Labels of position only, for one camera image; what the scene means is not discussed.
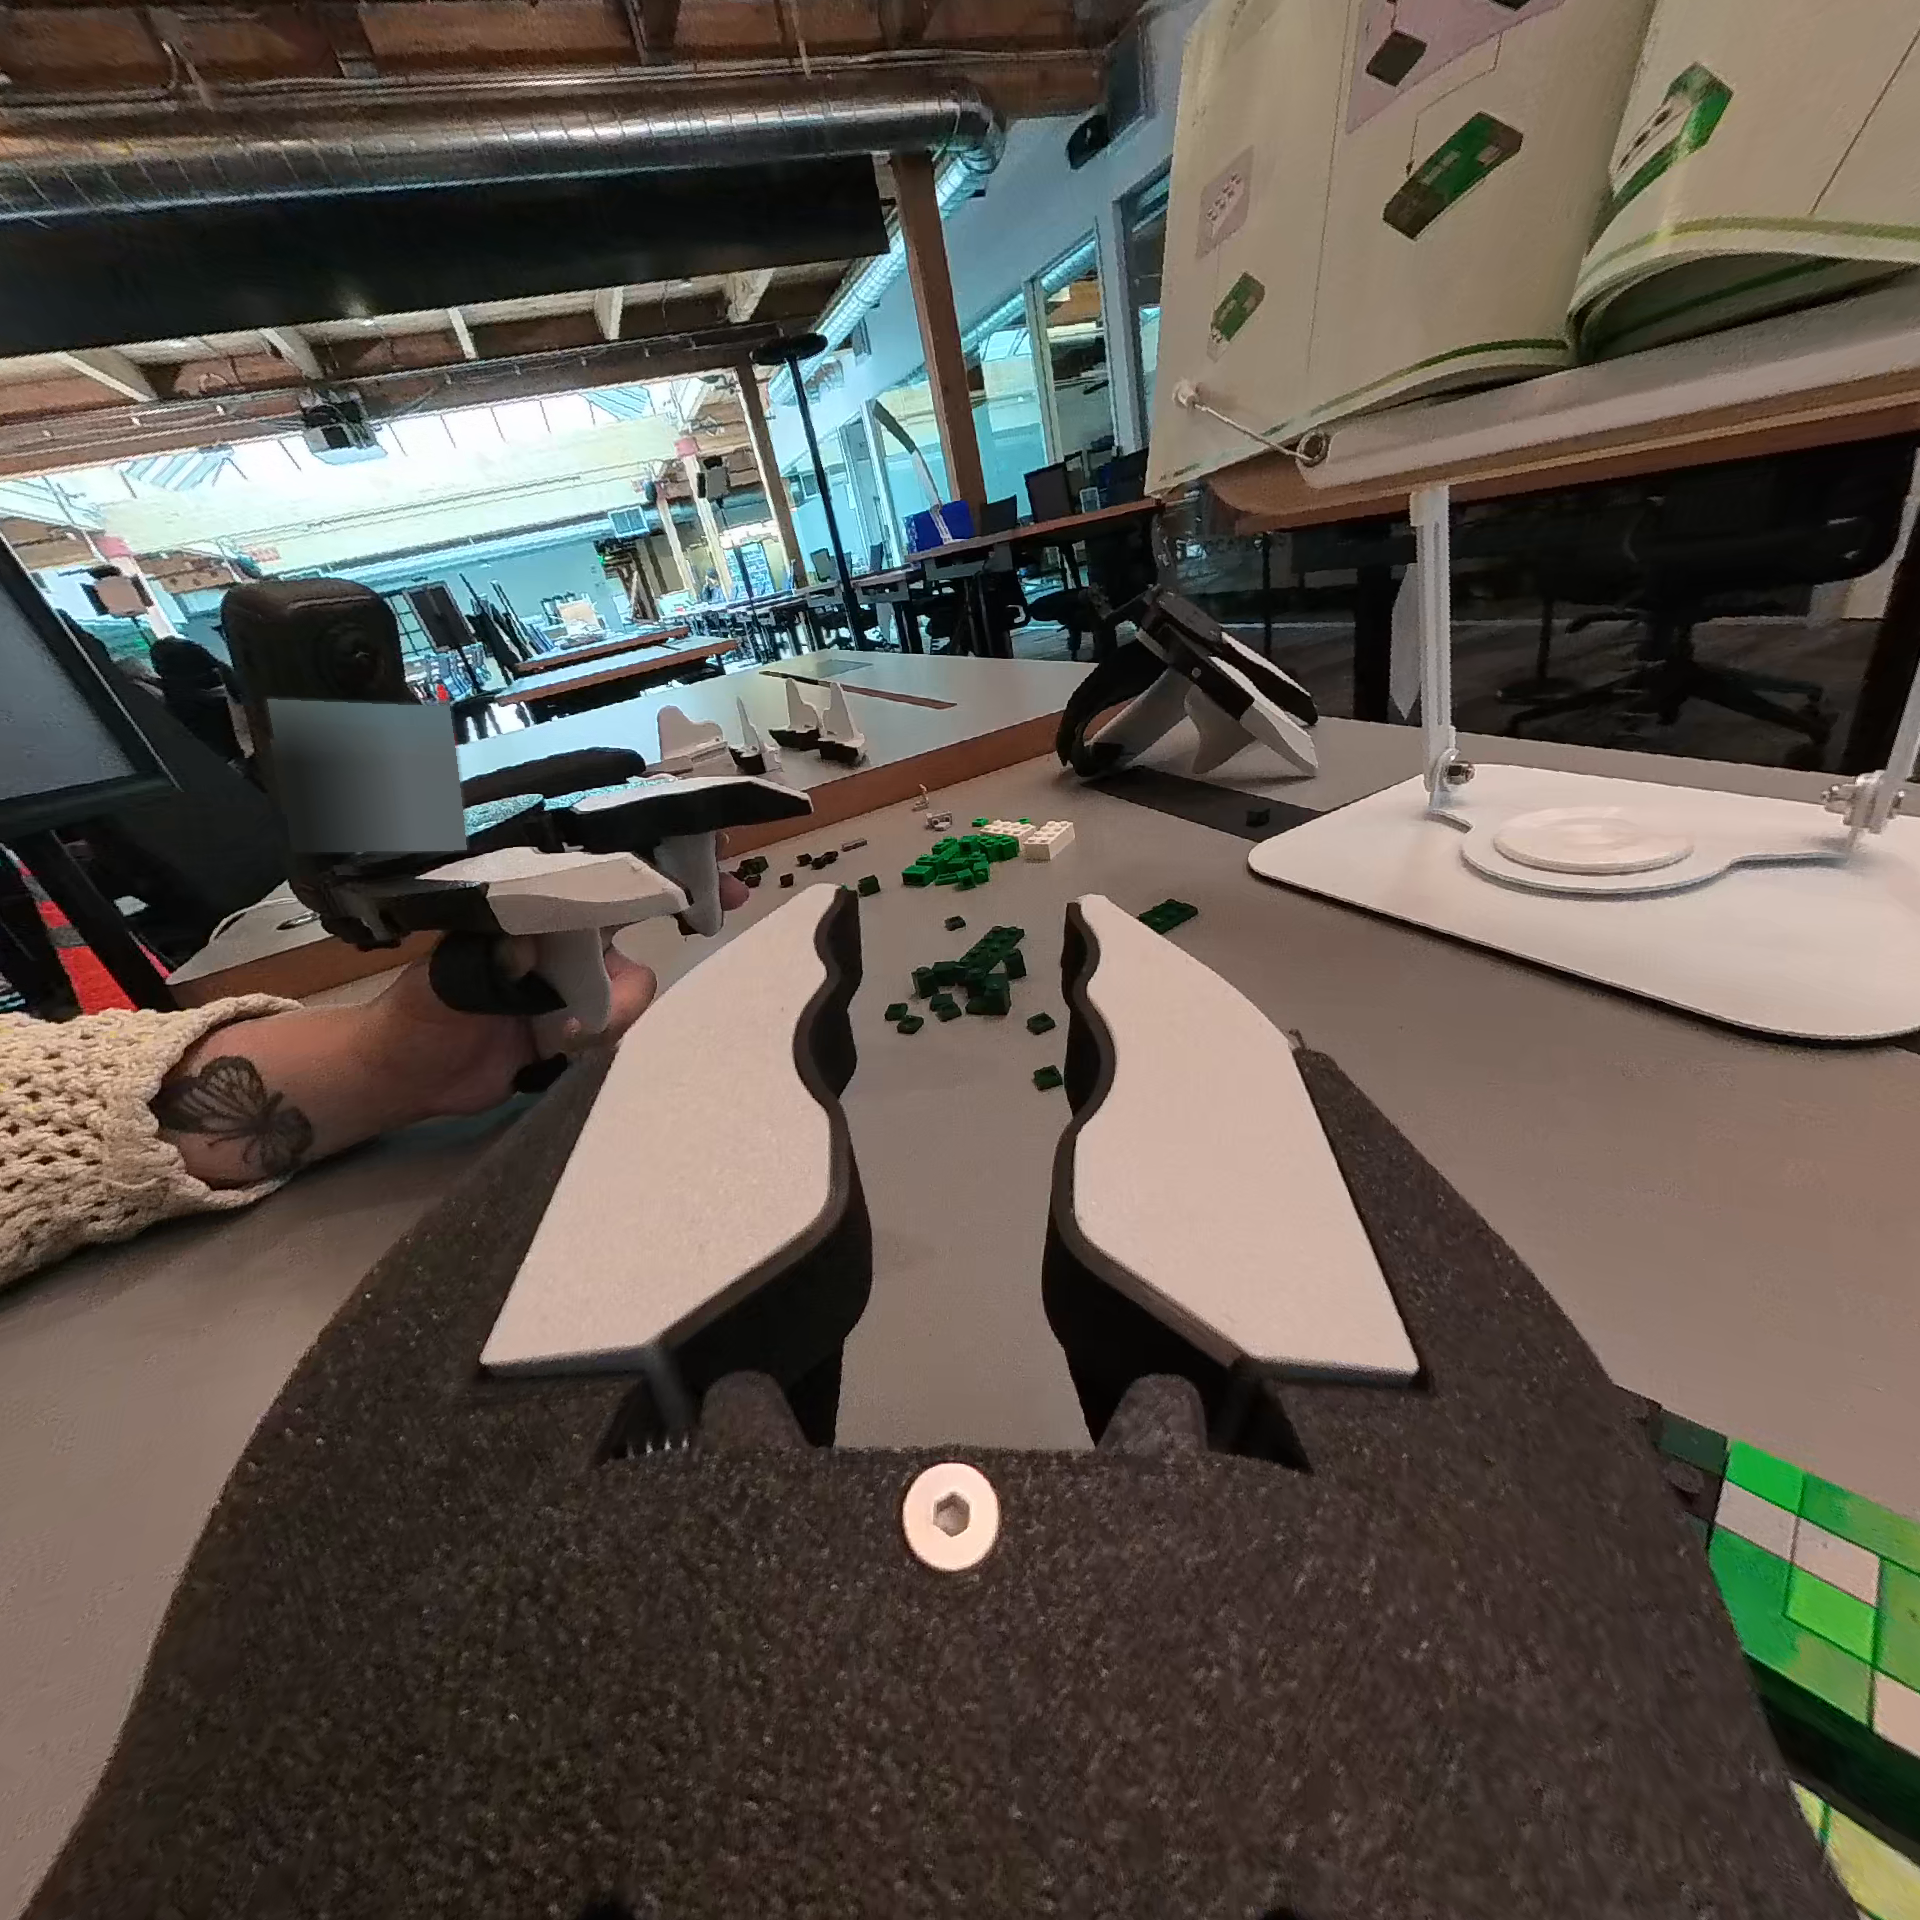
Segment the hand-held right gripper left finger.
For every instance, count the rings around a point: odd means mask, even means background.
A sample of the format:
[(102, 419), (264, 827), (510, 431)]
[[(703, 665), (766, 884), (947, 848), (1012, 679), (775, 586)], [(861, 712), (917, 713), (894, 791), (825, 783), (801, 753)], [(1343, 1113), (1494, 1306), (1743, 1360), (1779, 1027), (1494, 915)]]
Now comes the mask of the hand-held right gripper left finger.
[(831, 1446), (872, 1225), (844, 1092), (859, 899), (811, 884), (616, 1044), (479, 1351), (489, 1379), (624, 1376), (646, 1442), (758, 1374)]

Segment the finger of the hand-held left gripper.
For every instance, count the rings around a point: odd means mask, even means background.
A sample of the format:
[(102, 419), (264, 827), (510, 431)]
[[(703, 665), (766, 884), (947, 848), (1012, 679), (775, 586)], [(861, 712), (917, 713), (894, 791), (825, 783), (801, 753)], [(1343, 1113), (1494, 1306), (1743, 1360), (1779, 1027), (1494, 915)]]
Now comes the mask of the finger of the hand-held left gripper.
[(809, 816), (809, 793), (767, 778), (665, 778), (571, 802), (569, 844), (595, 856), (640, 858), (684, 895), (681, 930), (713, 938), (726, 913), (717, 884), (717, 838)]
[(419, 932), (533, 939), (688, 913), (686, 891), (632, 854), (501, 848), (358, 884), (360, 948)]

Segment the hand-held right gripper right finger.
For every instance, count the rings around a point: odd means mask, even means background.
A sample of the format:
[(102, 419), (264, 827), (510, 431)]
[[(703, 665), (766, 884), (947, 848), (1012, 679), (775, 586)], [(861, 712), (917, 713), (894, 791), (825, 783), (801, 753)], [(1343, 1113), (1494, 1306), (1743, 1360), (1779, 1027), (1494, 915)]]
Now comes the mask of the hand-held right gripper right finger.
[(1040, 1292), (1087, 1438), (1160, 1376), (1228, 1455), (1301, 1452), (1286, 1385), (1420, 1385), (1288, 1035), (1105, 897), (1067, 903), (1062, 1000)]

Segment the pile of bright green lego bricks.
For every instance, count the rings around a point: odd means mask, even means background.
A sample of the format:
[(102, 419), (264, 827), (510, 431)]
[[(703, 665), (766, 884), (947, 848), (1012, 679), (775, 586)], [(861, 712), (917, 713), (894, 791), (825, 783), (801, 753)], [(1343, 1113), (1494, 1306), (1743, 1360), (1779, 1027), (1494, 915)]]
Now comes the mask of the pile of bright green lego bricks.
[(911, 858), (900, 871), (908, 890), (951, 884), (960, 891), (987, 884), (999, 864), (1024, 858), (1020, 832), (996, 832), (993, 824), (975, 824), (972, 832), (944, 835)]

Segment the pile of dark green lego pieces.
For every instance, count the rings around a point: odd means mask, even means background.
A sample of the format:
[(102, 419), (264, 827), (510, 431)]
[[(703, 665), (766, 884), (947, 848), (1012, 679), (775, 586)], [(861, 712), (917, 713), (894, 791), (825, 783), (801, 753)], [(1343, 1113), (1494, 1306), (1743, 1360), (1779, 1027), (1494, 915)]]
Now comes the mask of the pile of dark green lego pieces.
[(900, 998), (881, 1006), (879, 1017), (897, 1035), (918, 1035), (925, 1027), (958, 1022), (1015, 1024), (1032, 1040), (1059, 1032), (1055, 1015), (1032, 1004), (1024, 959), (1024, 930), (1012, 924), (982, 929), (956, 953), (931, 959), (908, 971)]

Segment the green lego creeper model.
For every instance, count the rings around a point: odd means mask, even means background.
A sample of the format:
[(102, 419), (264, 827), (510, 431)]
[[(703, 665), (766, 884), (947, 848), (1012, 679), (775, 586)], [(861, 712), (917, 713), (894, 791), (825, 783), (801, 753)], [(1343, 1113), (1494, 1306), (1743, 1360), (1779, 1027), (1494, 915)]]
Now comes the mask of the green lego creeper model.
[(1856, 1911), (1918, 1916), (1918, 1522), (1631, 1398)]

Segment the lego instruction booklet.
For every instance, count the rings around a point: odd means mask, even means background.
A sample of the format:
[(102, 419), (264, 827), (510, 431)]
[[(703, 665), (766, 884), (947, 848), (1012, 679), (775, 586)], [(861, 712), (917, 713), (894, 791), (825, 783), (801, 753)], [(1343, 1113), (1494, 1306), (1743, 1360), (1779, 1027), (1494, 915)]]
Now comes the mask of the lego instruction booklet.
[(1915, 38), (1915, 2), (1211, 4), (1147, 488), (1915, 272)]

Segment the person's left hand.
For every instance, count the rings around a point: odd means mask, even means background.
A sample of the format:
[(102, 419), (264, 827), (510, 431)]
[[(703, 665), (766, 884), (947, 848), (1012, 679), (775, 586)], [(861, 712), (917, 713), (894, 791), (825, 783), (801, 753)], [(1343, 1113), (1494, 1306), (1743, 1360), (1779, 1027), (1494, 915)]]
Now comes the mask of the person's left hand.
[(624, 1038), (659, 993), (656, 975), (616, 952), (608, 960), (609, 1017), (587, 1032), (575, 1015), (465, 1012), (451, 1006), (427, 960), (396, 975), (374, 1000), (344, 1006), (351, 1111), (374, 1135), (427, 1120), (492, 1113), (531, 1075)]

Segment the black monitor on stand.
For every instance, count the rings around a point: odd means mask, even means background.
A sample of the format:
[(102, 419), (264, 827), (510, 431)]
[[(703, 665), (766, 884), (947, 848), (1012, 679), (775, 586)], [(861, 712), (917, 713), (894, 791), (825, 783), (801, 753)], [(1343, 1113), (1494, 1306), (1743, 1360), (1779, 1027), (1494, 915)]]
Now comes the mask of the black monitor on stand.
[(1, 842), (137, 1008), (175, 998), (62, 832), (177, 791), (109, 678), (1, 548)]

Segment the black ceiling panel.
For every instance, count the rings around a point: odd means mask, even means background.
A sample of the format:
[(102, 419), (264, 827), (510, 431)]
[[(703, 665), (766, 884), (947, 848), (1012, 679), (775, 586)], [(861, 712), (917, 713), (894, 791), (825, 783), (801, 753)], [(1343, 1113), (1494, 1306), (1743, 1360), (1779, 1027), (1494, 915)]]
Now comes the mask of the black ceiling panel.
[(881, 250), (865, 155), (4, 223), (1, 350), (374, 320)]

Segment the spare hand-held gripper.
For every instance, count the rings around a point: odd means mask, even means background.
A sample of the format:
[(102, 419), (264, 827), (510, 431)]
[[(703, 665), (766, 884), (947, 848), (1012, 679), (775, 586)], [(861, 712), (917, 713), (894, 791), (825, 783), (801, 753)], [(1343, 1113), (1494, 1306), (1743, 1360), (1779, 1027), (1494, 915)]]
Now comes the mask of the spare hand-held gripper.
[(1123, 617), (1135, 636), (1079, 684), (1060, 713), (1060, 767), (1095, 783), (1191, 723), (1198, 778), (1247, 747), (1272, 753), (1284, 780), (1317, 778), (1318, 710), (1288, 673), (1167, 587), (1145, 591)]

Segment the white stand base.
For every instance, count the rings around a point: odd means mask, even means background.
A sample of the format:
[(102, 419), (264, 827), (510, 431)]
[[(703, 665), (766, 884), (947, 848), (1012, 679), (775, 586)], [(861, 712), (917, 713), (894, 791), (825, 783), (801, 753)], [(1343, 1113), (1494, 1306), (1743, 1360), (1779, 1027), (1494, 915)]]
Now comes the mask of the white stand base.
[(1252, 876), (1755, 1035), (1915, 1032), (1918, 687), (1820, 800), (1471, 761), (1452, 713), (1447, 511), (1915, 426), (1915, 284), (1329, 428), (1216, 479), (1254, 523), (1411, 511), (1420, 776), (1249, 847)]

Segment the wooden pillar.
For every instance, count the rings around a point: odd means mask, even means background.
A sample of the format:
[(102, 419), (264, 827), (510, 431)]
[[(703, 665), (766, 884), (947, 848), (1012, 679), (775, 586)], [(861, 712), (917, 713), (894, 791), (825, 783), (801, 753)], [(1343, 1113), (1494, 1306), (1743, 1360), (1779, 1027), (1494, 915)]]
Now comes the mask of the wooden pillar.
[(949, 496), (965, 498), (975, 523), (981, 523), (987, 489), (975, 443), (961, 330), (952, 302), (937, 168), (925, 152), (900, 152), (892, 155), (892, 172), (904, 275), (918, 315), (931, 404), (951, 486)]

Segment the dark office chair under desk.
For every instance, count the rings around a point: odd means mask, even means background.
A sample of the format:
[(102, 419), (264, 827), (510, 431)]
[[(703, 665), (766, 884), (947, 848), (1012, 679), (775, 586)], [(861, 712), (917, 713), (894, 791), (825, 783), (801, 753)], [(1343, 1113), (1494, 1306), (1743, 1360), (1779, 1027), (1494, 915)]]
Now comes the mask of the dark office chair under desk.
[[(1915, 436), (1862, 439), (1503, 507), (1494, 530), (1542, 600), (1539, 674), (1518, 684), (1503, 731), (1544, 737), (1569, 719), (1608, 713), (1637, 738), (1704, 705), (1792, 734), (1788, 767), (1817, 768), (1833, 738), (1823, 687), (1704, 663), (1693, 634), (1713, 617), (1757, 612), (1771, 596), (1877, 569), (1896, 542), (1912, 468)], [(1604, 622), (1639, 632), (1623, 673), (1576, 687), (1544, 674), (1552, 617), (1568, 609), (1568, 632)]]

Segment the silver air duct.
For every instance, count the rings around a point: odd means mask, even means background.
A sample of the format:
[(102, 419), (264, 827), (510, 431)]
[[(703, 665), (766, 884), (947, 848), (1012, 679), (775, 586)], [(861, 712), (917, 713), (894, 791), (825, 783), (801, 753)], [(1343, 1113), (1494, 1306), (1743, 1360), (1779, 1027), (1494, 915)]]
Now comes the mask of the silver air duct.
[(1000, 112), (965, 80), (775, 97), (543, 76), (38, 104), (4, 111), (1, 215), (72, 224), (861, 154), (956, 155), (984, 176), (1004, 140)]

